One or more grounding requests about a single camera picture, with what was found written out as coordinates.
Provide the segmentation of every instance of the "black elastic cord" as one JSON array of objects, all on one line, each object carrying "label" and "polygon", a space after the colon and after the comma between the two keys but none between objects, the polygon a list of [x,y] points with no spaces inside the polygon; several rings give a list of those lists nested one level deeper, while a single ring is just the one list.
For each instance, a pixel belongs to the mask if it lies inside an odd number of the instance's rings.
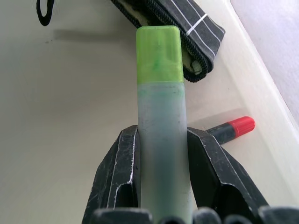
[{"label": "black elastic cord", "polygon": [[47,0],[47,14],[43,16],[41,12],[40,0],[36,1],[36,11],[37,11],[38,20],[43,26],[48,26],[48,24],[50,23],[53,6],[54,6],[54,0]]}]

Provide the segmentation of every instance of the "green highlighter cap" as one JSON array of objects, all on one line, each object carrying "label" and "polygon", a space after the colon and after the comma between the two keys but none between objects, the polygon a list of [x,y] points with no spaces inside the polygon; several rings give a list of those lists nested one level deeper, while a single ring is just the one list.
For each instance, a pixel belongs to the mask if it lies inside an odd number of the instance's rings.
[{"label": "green highlighter cap", "polygon": [[141,27],[136,34],[137,83],[183,82],[182,47],[175,26]]}]

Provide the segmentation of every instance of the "red marker cap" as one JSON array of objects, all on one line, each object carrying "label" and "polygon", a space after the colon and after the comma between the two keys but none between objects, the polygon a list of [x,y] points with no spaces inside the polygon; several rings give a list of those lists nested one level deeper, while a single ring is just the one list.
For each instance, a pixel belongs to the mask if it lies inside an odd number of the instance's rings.
[{"label": "red marker cap", "polygon": [[241,135],[251,132],[256,126],[256,122],[253,120],[253,118],[248,116],[232,120],[228,123],[235,130],[235,138],[238,138]]}]

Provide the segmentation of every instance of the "green highlighter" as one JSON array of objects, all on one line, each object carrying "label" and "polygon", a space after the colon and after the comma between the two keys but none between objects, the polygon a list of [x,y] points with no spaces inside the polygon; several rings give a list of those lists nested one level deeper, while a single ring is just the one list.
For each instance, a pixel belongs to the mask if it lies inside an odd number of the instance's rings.
[{"label": "green highlighter", "polygon": [[157,223],[177,216],[191,223],[192,200],[182,50],[175,26],[137,31],[141,207]]}]

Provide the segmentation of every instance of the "black marker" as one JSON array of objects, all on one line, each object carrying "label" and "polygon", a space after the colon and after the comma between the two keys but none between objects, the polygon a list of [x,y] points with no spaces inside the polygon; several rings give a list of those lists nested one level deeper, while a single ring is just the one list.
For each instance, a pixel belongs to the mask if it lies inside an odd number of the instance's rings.
[{"label": "black marker", "polygon": [[213,127],[206,132],[216,138],[220,145],[227,143],[241,135],[251,132],[256,126],[251,117],[242,117],[236,120]]}]

